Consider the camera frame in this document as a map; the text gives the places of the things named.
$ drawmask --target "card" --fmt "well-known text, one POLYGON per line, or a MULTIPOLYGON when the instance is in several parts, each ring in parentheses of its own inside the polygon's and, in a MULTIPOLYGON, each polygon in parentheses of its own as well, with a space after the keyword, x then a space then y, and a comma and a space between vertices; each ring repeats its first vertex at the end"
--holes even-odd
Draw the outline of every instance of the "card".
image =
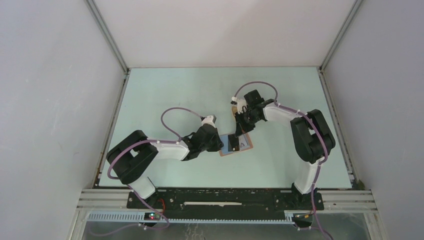
POLYGON ((253 144, 248 133, 239 136, 238 139, 234 139, 234 135, 232 134, 225 134, 219 137, 224 143, 224 146, 219 151, 219 155, 221 155, 221 157, 253 148, 253 144))

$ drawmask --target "black mounting plate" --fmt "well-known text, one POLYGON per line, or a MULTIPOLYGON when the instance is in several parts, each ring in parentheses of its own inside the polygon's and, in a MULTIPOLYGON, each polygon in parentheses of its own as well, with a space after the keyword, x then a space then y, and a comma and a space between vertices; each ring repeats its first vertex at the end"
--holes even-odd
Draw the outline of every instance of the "black mounting plate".
MULTIPOLYGON (((162 209, 172 219, 202 220, 284 220, 285 210, 310 211, 310 201, 295 203, 294 194, 282 188, 158 188, 146 201, 155 209, 162 209), (203 202, 205 205, 186 205, 203 202), (207 205, 207 203, 241 203, 240 205, 207 205)), ((320 193, 314 195, 317 210, 324 210, 320 193)), ((128 195, 128 209, 147 209, 134 192, 128 195)))

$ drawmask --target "white enclosure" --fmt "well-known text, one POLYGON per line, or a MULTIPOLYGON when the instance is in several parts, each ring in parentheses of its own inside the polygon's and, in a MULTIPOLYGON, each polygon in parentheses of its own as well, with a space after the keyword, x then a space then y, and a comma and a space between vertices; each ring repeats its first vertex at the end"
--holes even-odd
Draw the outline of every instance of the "white enclosure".
MULTIPOLYGON (((423 13, 422 0, 0 1, 1 238, 82 239, 80 202, 108 208, 112 193, 114 210, 127 210, 129 189, 105 173, 110 148, 137 129, 172 139, 159 117, 178 104, 217 112, 232 132, 233 89, 270 81, 280 102, 322 110, 336 137, 318 181, 331 188, 320 189, 323 212, 365 213, 371 240, 421 239, 423 13)), ((172 118, 191 117, 165 120, 184 135, 198 123, 172 118)), ((190 169, 156 162, 147 174, 161 187, 288 188, 299 159, 276 125, 258 124, 244 153, 205 153, 190 169), (237 168, 243 160, 252 168, 237 168), (213 183, 193 171, 204 163, 239 178, 213 183), (249 182, 253 168, 262 178, 249 182)))
POLYGON ((355 0, 97 0, 128 67, 319 66, 355 0))
POLYGON ((66 237, 123 79, 84 1, 0 1, 0 239, 66 237))

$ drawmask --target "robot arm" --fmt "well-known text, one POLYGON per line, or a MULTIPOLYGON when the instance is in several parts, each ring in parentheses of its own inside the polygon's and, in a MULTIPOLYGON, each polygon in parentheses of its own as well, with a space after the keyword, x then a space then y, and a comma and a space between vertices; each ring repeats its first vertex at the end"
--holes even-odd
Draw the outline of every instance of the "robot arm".
MULTIPOLYGON (((142 174, 153 160, 188 161, 197 158, 203 151, 217 152, 224 146, 215 127, 216 119, 214 115, 203 117, 201 127, 196 132, 182 137, 179 142, 152 140, 134 147, 133 151, 126 152, 114 164, 114 172, 122 184, 129 185, 143 199, 150 197, 156 188, 150 179, 142 174)), ((134 131, 107 153, 107 161, 112 164, 128 147, 145 140, 149 138, 143 131, 134 131)))
MULTIPOLYGON (((244 99, 233 97, 231 103, 237 106, 235 137, 252 131, 255 128, 255 123, 260 120, 278 122, 283 126, 291 127, 296 152, 303 160, 293 185, 300 195, 313 191, 311 189, 312 182, 319 162, 324 159, 324 149, 317 134, 315 132, 310 133, 312 127, 308 121, 297 113, 280 108, 273 99, 264 100, 257 90, 247 93, 244 99)), ((317 127, 328 154, 330 154, 330 150, 336 146, 336 142, 323 114, 314 109, 306 115, 317 127)))

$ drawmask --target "purple cable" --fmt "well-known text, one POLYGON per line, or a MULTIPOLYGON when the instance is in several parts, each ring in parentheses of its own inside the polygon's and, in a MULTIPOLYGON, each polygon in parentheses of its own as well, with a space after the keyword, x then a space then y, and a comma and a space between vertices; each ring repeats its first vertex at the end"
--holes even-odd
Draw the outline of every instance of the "purple cable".
MULTIPOLYGON (((112 176, 111 175, 111 172, 112 172, 112 169, 113 169, 113 167, 114 167, 114 165, 117 163, 117 161, 120 159, 120 158, 122 158, 122 156, 123 155, 125 155, 126 153, 128 153, 129 151, 131 151, 131 149, 133 149, 133 148, 135 148, 135 147, 137 147, 137 146, 139 146, 139 145, 142 145, 142 144, 145 144, 145 143, 155 143, 155 142, 157 142, 158 140, 153 140, 153 139, 148 139, 148 140, 143 140, 143 141, 139 141, 139 142, 136 142, 136 143, 134 143, 133 145, 131 145, 131 146, 129 146, 129 147, 127 147, 125 150, 123 150, 113 161, 112 161, 112 163, 110 163, 110 166, 109 166, 109 169, 107 170, 107 176, 110 178, 110 179, 119 179, 118 177, 114 177, 114 176, 112 176)), ((166 143, 166 144, 175 144, 176 143, 176 141, 169 141, 169 140, 159 140, 159 142, 161 142, 161 143, 166 143)), ((131 186, 129 186, 128 185, 128 188, 129 189, 131 189, 132 191, 134 191, 134 189, 133 188, 131 188, 131 186)), ((126 228, 129 228, 129 227, 135 227, 135 226, 143 226, 144 228, 146 228, 146 229, 152 229, 152 230, 163 230, 163 229, 166 229, 167 227, 169 227, 169 225, 170 225, 170 221, 168 220, 168 218, 163 214, 163 213, 161 213, 161 212, 159 212, 159 211, 157 211, 156 209, 154 209, 152 206, 150 206, 146 201, 144 201, 144 199, 136 192, 136 191, 134 191, 134 194, 137 196, 137 198, 138 199, 140 199, 140 201, 148 208, 148 209, 150 209, 150 210, 152 210, 153 212, 155 212, 155 213, 157 213, 157 214, 159 214, 165 221, 166 221, 166 226, 161 226, 161 227, 151 227, 151 226, 146 226, 146 225, 144 225, 144 224, 141 224, 141 223, 133 223, 133 224, 128 224, 128 225, 125 225, 125 226, 123 226, 123 227, 120 227, 120 228, 118 228, 118 229, 116 229, 116 230, 113 230, 113 231, 111 231, 111 232, 107 232, 107 233, 95 233, 95 232, 92 232, 92 230, 91 230, 91 228, 89 228, 88 229, 88 232, 91 234, 91 235, 93 235, 93 236, 95 236, 95 237, 105 237, 105 236, 109 236, 109 235, 112 235, 112 234, 115 234, 115 233, 117 233, 117 232, 119 232, 119 231, 121 231, 121 230, 123 230, 123 229, 126 229, 126 228)))
MULTIPOLYGON (((125 155, 126 153, 128 153, 129 151, 131 151, 131 149, 133 149, 133 148, 135 148, 135 147, 137 147, 137 146, 139 146, 139 145, 142 145, 142 144, 145 144, 145 143, 156 143, 158 140, 153 140, 153 139, 148 139, 148 140, 143 140, 143 141, 138 141, 138 142, 136 142, 136 143, 134 143, 133 145, 131 145, 131 146, 129 146, 129 147, 127 147, 125 150, 123 150, 111 163, 110 163, 110 166, 109 166, 109 169, 107 169, 107 176, 110 178, 110 179, 119 179, 118 177, 115 177, 115 176, 112 176, 111 175, 111 172, 112 172, 112 169, 113 169, 113 167, 115 166, 115 164, 118 162, 118 160, 120 159, 120 158, 122 158, 122 156, 123 155, 125 155)), ((159 142, 161 142, 161 143, 165 143, 165 144, 175 144, 176 143, 176 141, 170 141, 170 140, 159 140, 159 142)))
POLYGON ((166 129, 168 129, 169 131, 171 131, 171 133, 175 134, 175 135, 178 137, 178 142, 180 142, 180 141, 181 141, 181 136, 180 136, 180 135, 179 135, 176 131, 174 131, 174 130, 172 130, 171 128, 169 128, 169 127, 165 124, 165 122, 164 122, 164 115, 165 115, 167 112, 169 112, 169 111, 171 111, 171 110, 174 110, 174 109, 179 109, 179 110, 184 110, 184 111, 190 112, 190 113, 192 113, 192 114, 194 114, 194 115, 198 116, 199 118, 202 118, 202 116, 201 116, 201 115, 199 115, 197 112, 194 112, 194 111, 192 111, 192 110, 190 110, 190 109, 188 109, 188 108, 184 108, 184 107, 171 107, 171 108, 166 109, 166 110, 162 113, 162 115, 160 116, 160 121, 162 122, 162 125, 163 125, 166 129))
POLYGON ((244 88, 244 87, 246 87, 247 85, 250 85, 250 84, 265 84, 265 85, 268 85, 268 86, 270 86, 272 89, 274 89, 274 91, 275 91, 275 98, 274 98, 274 101, 275 102, 277 102, 277 98, 278 98, 278 91, 277 91, 277 88, 275 87, 275 86, 273 86, 271 83, 268 83, 268 82, 266 82, 266 81, 251 81, 251 82, 248 82, 248 83, 246 83, 246 84, 243 84, 236 92, 235 92, 235 94, 234 94, 234 97, 237 97, 237 94, 239 94, 239 92, 240 92, 240 90, 242 90, 242 88, 244 88))
POLYGON ((275 103, 275 105, 277 106, 277 107, 279 107, 279 108, 281 108, 281 109, 284 109, 284 110, 287 110, 287 111, 290 111, 290 112, 292 112, 292 113, 295 113, 295 114, 298 114, 298 115, 300 115, 300 116, 302 116, 303 118, 305 118, 306 119, 306 121, 310 124, 310 126, 312 127, 312 129, 315 131, 315 134, 316 134, 316 136, 318 137, 318 140, 319 140, 319 142, 321 143, 321 145, 322 145, 322 148, 324 149, 324 159, 321 161, 321 162, 319 162, 318 163, 318 167, 316 168, 316 174, 315 174, 315 177, 314 177, 314 179, 313 179, 313 182, 312 182, 312 186, 311 186, 311 191, 310 191, 310 196, 311 196, 311 203, 312 203, 312 210, 313 210, 313 214, 315 215, 315 218, 316 218, 316 223, 317 223, 317 225, 318 225, 318 229, 321 231, 321 233, 322 233, 322 235, 325 237, 325 238, 327 238, 326 237, 326 234, 330 237, 330 239, 333 239, 333 237, 327 232, 327 231, 325 231, 324 229, 323 229, 323 227, 321 226, 321 223, 320 223, 320 220, 318 219, 318 216, 317 216, 317 207, 315 206, 315 200, 314 200, 314 189, 315 189, 315 185, 317 184, 317 180, 318 180, 318 176, 320 175, 320 171, 321 171, 321 165, 323 164, 323 163, 325 163, 326 161, 327 161, 327 159, 329 158, 329 153, 328 153, 328 151, 327 151, 327 147, 326 147, 326 144, 324 143, 324 140, 323 140, 323 137, 321 136, 321 134, 318 132, 318 129, 317 129, 317 127, 314 125, 314 123, 312 122, 312 120, 306 115, 306 114, 304 114, 303 112, 300 112, 300 111, 297 111, 296 109, 293 109, 293 108, 291 108, 291 107, 288 107, 288 106, 283 106, 283 105, 280 105, 278 102, 277 102, 277 98, 278 98, 278 91, 277 91, 277 89, 276 89, 276 87, 275 86, 273 86, 272 84, 270 84, 270 83, 268 83, 268 82, 265 82, 265 81, 251 81, 251 82, 248 82, 248 83, 246 83, 246 84, 243 84, 236 92, 235 92, 235 94, 234 94, 234 97, 237 97, 237 94, 239 94, 239 92, 242 90, 242 88, 244 88, 245 86, 247 86, 247 85, 250 85, 250 84, 265 84, 265 85, 268 85, 268 86, 270 86, 272 89, 274 89, 274 91, 275 91, 275 98, 274 98, 274 103, 275 103))
POLYGON ((121 231, 121 230, 124 230, 124 229, 126 229, 126 228, 130 228, 130 227, 135 227, 135 226, 143 226, 143 228, 145 228, 145 229, 152 229, 152 230, 163 230, 163 229, 166 229, 167 227, 169 227, 170 226, 170 221, 168 220, 168 218, 163 214, 163 213, 161 213, 161 212, 159 212, 159 211, 157 211, 156 209, 154 209, 152 206, 150 206, 146 201, 144 201, 143 200, 143 198, 136 192, 136 191, 134 191, 134 194, 137 196, 137 198, 138 199, 140 199, 140 201, 148 208, 148 209, 150 209, 150 210, 152 210, 153 212, 155 212, 155 213, 157 213, 157 214, 159 214, 165 221, 166 221, 166 226, 161 226, 161 227, 151 227, 151 226, 146 226, 146 225, 144 225, 144 224, 141 224, 141 223, 132 223, 132 224, 128 224, 128 225, 125 225, 125 226, 122 226, 122 227, 120 227, 120 228, 118 228, 118 229, 116 229, 116 230, 113 230, 113 231, 110 231, 110 232, 107 232, 107 233, 95 233, 95 232, 93 232, 92 231, 92 229, 91 229, 91 227, 88 229, 88 232, 91 234, 91 235, 93 235, 93 236, 95 236, 95 237, 105 237, 105 236, 109 236, 109 235, 112 235, 112 234, 115 234, 115 233, 117 233, 117 232, 119 232, 119 231, 121 231))
POLYGON ((279 105, 277 102, 275 102, 275 105, 278 106, 281 109, 290 111, 292 113, 295 114, 299 114, 300 116, 302 116, 303 118, 306 119, 306 121, 310 124, 310 126, 312 127, 312 129, 315 131, 316 136, 318 137, 319 142, 322 145, 322 148, 324 149, 324 159, 318 163, 318 167, 316 168, 316 173, 315 173, 315 177, 313 179, 312 182, 312 187, 310 189, 310 198, 311 198, 311 203, 312 203, 312 210, 313 210, 313 214, 315 215, 315 219, 316 219, 316 224, 318 225, 319 230, 321 231, 322 235, 326 237, 326 231, 323 229, 323 227, 321 226, 320 220, 318 219, 317 216, 317 207, 315 206, 315 200, 314 200, 314 189, 315 189, 315 185, 317 184, 317 180, 318 180, 318 176, 320 175, 320 171, 321 171, 321 165, 323 163, 325 163, 327 161, 327 159, 329 158, 329 152, 327 151, 327 147, 326 144, 324 143, 323 137, 321 136, 321 134, 318 132, 317 127, 314 125, 314 123, 312 122, 312 120, 303 112, 301 111, 297 111, 291 107, 288 106, 283 106, 283 105, 279 105))

